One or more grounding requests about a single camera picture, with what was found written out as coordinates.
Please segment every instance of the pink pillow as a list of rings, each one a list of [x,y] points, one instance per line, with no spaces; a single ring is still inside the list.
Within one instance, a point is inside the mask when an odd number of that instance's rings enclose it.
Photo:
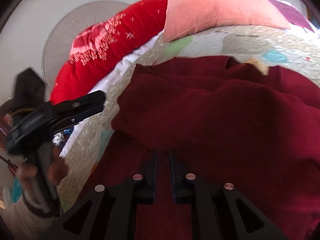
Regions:
[[[164,41],[224,25],[264,25],[290,29],[267,0],[168,0]]]

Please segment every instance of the metal screw head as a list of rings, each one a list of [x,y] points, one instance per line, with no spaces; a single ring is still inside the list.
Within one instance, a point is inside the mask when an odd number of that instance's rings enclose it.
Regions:
[[[76,108],[78,106],[80,106],[80,102],[75,102],[75,103],[72,104],[72,108]]]
[[[196,178],[196,176],[193,174],[193,173],[188,173],[186,175],[186,179],[189,179],[189,180],[194,180]]]
[[[226,190],[233,190],[235,188],[235,186],[232,183],[226,183],[226,184],[224,184],[224,188]]]
[[[132,178],[133,178],[134,180],[142,180],[143,176],[138,173],[138,174],[134,174],[134,175],[132,176]]]
[[[105,187],[103,185],[97,185],[94,187],[94,190],[96,192],[102,192],[102,191],[104,191],[104,189],[105,189]]]

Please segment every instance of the black handle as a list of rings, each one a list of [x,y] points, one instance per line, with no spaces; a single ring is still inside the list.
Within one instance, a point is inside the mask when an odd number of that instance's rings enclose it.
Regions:
[[[38,173],[31,179],[31,186],[39,207],[35,207],[27,200],[28,208],[38,216],[54,216],[59,209],[59,197],[57,189],[47,178],[49,166],[52,163],[52,150],[54,144],[45,142],[35,152],[28,155],[27,163],[32,163],[38,168]]]

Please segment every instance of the purple fabric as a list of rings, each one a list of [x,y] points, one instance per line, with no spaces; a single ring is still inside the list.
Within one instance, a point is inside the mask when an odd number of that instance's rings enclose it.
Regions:
[[[306,21],[301,12],[299,12],[296,8],[276,0],[268,1],[277,7],[277,9],[283,14],[283,16],[287,19],[289,23],[303,28],[307,28],[313,32],[313,29],[311,28],[310,24]]]

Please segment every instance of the black bracket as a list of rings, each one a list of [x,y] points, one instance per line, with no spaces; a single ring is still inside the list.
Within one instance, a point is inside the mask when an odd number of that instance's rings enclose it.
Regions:
[[[172,196],[191,204],[193,240],[288,240],[233,184],[207,184],[170,153]]]
[[[153,204],[157,153],[121,184],[97,185],[45,232],[42,240],[133,240],[137,204]]]

